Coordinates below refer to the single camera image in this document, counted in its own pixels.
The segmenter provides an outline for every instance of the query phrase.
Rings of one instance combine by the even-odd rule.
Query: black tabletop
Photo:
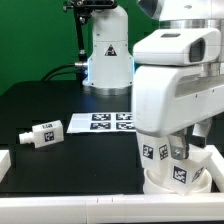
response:
[[[76,81],[14,85],[0,97],[0,149],[9,149],[12,161],[0,196],[141,194],[143,169],[135,133],[66,134],[73,113],[130,111],[131,94],[89,94]],[[38,149],[19,144],[20,133],[55,120],[62,121],[64,142]],[[216,120],[209,141],[222,149],[222,138],[213,134],[222,116]]]

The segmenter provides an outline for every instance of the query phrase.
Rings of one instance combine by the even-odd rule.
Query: cable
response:
[[[65,64],[65,65],[62,65],[62,66],[59,66],[57,68],[54,68],[52,69],[51,71],[49,71],[42,79],[41,81],[46,81],[49,77],[51,77],[55,72],[58,72],[62,69],[65,69],[65,68],[74,68],[75,65],[74,64]]]
[[[130,4],[130,0],[127,0],[127,1],[126,1],[126,6],[125,6],[125,10],[126,10],[126,12],[128,11],[129,4]]]
[[[47,79],[45,79],[44,81],[50,81],[52,78],[54,78],[55,76],[59,76],[59,75],[67,75],[67,74],[76,74],[75,71],[71,71],[71,72],[60,72],[60,73],[56,73],[56,74],[52,74],[51,76],[49,76]]]

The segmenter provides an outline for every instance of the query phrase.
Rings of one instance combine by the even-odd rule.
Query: marker sheet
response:
[[[132,114],[130,112],[73,114],[67,133],[83,132],[135,132]]]

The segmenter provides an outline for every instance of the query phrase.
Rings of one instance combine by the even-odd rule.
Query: green wall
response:
[[[118,0],[126,7],[127,0]],[[77,61],[72,11],[63,0],[0,1],[0,95],[14,83],[40,80],[49,70]],[[129,49],[158,27],[129,1]],[[91,23],[83,27],[86,50],[91,53]],[[61,77],[74,79],[73,75]]]

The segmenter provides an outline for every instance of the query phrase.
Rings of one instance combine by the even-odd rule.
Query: warning label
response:
[[[117,56],[117,54],[116,54],[112,45],[110,45],[110,47],[108,48],[105,56]]]

